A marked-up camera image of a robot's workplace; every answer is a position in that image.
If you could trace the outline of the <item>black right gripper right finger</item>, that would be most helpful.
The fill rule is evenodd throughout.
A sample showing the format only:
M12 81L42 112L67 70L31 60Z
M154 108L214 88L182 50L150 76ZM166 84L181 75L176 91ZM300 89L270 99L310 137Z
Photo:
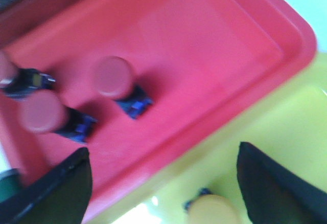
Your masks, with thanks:
M237 180L252 223L326 223L326 192L251 143L240 143Z

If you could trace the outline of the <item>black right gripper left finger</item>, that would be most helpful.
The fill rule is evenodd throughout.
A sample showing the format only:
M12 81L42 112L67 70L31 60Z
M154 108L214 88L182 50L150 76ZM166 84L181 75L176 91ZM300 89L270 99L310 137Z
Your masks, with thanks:
M82 147L1 203L1 223L81 223L92 194L89 150Z

